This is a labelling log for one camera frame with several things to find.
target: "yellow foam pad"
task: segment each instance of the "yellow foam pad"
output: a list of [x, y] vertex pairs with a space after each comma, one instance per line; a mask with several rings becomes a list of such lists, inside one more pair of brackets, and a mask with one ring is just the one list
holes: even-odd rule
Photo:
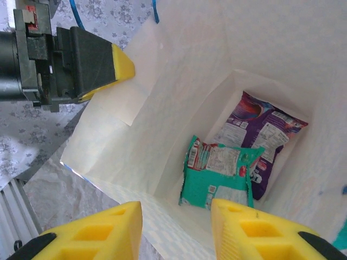
[[217, 260], [324, 260], [295, 222], [224, 199], [213, 199], [212, 231]]
[[138, 259], [142, 234], [139, 201], [45, 231], [57, 237], [34, 260]]

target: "nutrition label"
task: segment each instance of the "nutrition label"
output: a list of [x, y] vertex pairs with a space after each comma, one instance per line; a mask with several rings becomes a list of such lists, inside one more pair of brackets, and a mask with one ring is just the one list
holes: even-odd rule
[[225, 123], [221, 133], [213, 139], [213, 142], [218, 142], [228, 147], [241, 147], [246, 134], [247, 131], [240, 126]]
[[226, 176], [234, 176], [236, 175], [236, 163], [239, 155], [239, 150], [214, 147], [208, 158], [206, 169]]
[[276, 148], [284, 145], [288, 141], [289, 137], [284, 132], [274, 125], [266, 123], [260, 130], [252, 148], [264, 147], [265, 151], [261, 157], [268, 162], [273, 163]]

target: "green snack package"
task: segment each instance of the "green snack package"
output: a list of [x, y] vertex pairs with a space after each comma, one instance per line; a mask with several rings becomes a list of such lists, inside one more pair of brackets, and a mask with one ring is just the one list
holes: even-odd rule
[[194, 135], [184, 162], [179, 204], [210, 210], [212, 199], [221, 198], [254, 207], [250, 168], [256, 166], [264, 150], [206, 144]]

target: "blue cable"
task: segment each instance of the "blue cable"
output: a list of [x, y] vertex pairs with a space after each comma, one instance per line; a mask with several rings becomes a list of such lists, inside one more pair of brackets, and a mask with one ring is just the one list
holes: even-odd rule
[[154, 18], [156, 20], [156, 23], [159, 23], [159, 15], [158, 15], [158, 11], [157, 11], [157, 1], [156, 0], [152, 0], [152, 1], [153, 1]]
[[83, 26], [83, 23], [81, 21], [81, 18], [80, 18], [80, 15], [78, 14], [78, 11], [77, 11], [77, 7], [76, 7], [76, 4], [75, 4], [75, 0], [70, 0], [70, 5], [71, 5], [71, 9], [72, 9], [72, 12], [74, 13], [74, 17], [76, 19], [76, 23], [77, 25], [81, 28], [81, 29], [85, 29], [85, 27]]

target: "snack bag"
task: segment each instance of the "snack bag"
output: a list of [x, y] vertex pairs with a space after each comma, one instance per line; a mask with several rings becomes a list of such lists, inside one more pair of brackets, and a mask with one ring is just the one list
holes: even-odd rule
[[228, 147], [265, 148], [255, 170], [250, 173], [253, 198], [259, 200], [266, 191], [277, 154], [307, 125], [272, 104], [243, 92], [241, 101], [214, 136], [213, 142]]
[[212, 199], [221, 198], [253, 207], [249, 168], [264, 150], [206, 144], [194, 136], [184, 162], [179, 204], [210, 210]]

